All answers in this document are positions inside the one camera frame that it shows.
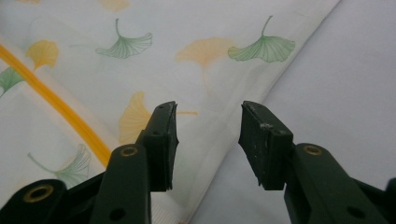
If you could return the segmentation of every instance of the white surface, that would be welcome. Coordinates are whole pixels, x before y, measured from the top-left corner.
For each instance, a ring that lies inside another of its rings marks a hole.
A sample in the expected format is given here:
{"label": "white surface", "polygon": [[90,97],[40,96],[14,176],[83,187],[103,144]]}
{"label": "white surface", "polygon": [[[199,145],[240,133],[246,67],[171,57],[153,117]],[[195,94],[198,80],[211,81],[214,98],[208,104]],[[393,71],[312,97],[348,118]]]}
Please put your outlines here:
{"label": "white surface", "polygon": [[[294,143],[330,150],[349,175],[383,189],[396,176],[396,2],[344,0],[264,104]],[[290,223],[283,191],[264,191],[242,148],[220,166],[192,224]]]}

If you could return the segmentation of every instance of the patterned fabric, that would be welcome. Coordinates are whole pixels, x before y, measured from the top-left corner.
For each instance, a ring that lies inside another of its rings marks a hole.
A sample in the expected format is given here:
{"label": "patterned fabric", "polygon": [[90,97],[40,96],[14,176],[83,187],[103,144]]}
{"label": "patterned fabric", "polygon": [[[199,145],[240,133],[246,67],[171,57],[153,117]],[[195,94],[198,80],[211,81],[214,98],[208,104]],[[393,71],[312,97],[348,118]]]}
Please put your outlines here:
{"label": "patterned fabric", "polygon": [[176,101],[174,189],[152,195],[152,213],[188,222],[242,102],[262,102],[337,2],[1,1],[0,204],[38,179],[70,188],[103,172]]}

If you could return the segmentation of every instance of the orange strip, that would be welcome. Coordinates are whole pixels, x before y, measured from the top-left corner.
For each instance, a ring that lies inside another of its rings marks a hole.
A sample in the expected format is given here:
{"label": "orange strip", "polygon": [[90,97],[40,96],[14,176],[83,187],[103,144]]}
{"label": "orange strip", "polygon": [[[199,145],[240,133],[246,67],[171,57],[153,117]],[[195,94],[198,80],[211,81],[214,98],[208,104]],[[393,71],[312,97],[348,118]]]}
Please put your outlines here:
{"label": "orange strip", "polygon": [[35,74],[31,72],[23,63],[13,56],[6,48],[0,45],[0,58],[8,63],[11,67],[23,77],[23,79],[43,97],[53,108],[55,108],[64,119],[74,128],[82,139],[95,153],[98,160],[107,167],[110,159],[110,150],[96,135],[91,127],[78,116],[78,114],[70,108],[58,95],[50,90],[43,82],[41,82]]}

